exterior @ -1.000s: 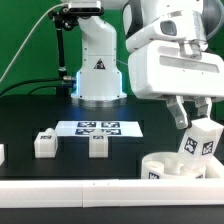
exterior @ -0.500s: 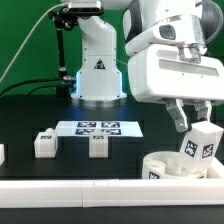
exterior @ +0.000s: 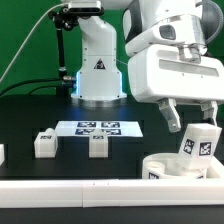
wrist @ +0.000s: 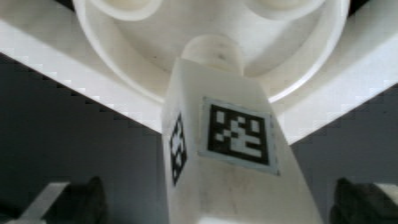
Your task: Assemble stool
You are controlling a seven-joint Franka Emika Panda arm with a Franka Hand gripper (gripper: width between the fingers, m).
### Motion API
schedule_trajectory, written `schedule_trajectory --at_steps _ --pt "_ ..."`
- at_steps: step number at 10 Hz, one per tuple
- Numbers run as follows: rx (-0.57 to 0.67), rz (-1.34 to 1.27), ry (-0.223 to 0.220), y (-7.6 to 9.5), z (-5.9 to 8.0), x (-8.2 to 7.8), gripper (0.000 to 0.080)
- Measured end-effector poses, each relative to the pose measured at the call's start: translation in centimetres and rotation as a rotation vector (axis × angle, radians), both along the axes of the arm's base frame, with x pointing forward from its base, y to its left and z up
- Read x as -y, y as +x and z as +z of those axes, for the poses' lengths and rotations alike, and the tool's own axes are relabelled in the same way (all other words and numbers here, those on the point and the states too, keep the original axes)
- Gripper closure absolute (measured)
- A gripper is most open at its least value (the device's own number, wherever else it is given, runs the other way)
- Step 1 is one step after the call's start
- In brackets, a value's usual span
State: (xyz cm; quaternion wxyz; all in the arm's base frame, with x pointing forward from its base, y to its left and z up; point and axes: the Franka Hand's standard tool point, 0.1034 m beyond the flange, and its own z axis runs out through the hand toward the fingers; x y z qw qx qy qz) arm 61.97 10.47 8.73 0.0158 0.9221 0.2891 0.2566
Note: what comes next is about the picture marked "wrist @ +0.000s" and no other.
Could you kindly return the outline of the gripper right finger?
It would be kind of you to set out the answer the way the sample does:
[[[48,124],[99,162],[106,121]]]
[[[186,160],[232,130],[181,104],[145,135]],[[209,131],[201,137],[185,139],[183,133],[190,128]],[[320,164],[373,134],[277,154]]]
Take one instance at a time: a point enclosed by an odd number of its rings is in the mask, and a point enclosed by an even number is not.
[[[398,185],[337,180],[330,224],[398,224]]]

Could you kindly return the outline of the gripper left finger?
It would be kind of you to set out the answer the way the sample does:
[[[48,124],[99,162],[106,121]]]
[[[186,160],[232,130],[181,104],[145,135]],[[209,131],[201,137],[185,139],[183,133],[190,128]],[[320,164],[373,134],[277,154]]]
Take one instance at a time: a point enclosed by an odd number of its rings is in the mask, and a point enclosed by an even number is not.
[[[106,224],[108,206],[103,182],[51,182],[17,218],[19,224]]]

